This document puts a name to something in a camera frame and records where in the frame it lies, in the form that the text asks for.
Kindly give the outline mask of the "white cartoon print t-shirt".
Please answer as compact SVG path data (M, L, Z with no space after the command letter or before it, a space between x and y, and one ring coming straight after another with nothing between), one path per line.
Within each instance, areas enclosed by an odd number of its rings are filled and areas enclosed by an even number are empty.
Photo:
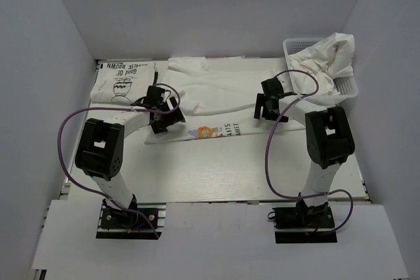
M215 62L205 57L169 59L162 81L179 92L185 122L161 134L150 132L146 145L271 131L272 121L254 118L255 103L261 83L272 77L279 79L285 91L291 91L285 62L233 58L224 63L227 68L218 70Z

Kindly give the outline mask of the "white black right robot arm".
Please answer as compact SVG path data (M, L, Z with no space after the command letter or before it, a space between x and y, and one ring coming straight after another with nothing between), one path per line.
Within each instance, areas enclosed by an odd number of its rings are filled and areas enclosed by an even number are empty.
M297 221L306 227L320 219L319 208L324 208L331 194L332 181L348 157L355 151L355 143L345 110L341 106L325 107L309 102L307 96L285 92L279 79L273 77L261 83L257 95L254 118L274 121L264 154L264 171L270 190L278 197L302 201L296 210ZM286 116L305 127L306 148L311 164L304 188L298 196L276 191L269 177L268 158L277 124Z

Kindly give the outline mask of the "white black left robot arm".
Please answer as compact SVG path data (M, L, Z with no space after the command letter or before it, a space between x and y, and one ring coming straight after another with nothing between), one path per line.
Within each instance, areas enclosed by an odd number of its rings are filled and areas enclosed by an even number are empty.
M146 95L128 108L109 108L117 111L116 115L85 122L75 165L96 183L105 205L117 209L115 217L125 227L135 225L139 213L137 199L121 174L125 139L144 127L161 134L177 123L184 123L180 101L174 88L158 83L149 86Z

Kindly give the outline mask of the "folded white Charlie Brown t-shirt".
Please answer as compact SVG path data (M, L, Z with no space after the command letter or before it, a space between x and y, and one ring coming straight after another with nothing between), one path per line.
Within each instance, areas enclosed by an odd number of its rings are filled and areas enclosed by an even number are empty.
M103 62L90 93L92 103L129 105L157 82L155 62Z

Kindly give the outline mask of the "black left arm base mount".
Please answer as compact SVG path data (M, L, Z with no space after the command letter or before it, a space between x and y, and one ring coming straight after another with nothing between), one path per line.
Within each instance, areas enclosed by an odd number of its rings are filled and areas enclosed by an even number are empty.
M166 204L137 204L137 211L144 214L158 236L163 232L166 217ZM97 239L126 240L157 240L156 234L149 223L139 214L126 212L107 204L104 199L101 204Z

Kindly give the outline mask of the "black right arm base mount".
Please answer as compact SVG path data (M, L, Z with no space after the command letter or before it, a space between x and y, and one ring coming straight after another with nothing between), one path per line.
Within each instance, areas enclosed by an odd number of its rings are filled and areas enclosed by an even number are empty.
M335 221L331 208L324 214L302 219L295 207L276 207L267 215L274 223L276 244L322 244L337 243Z

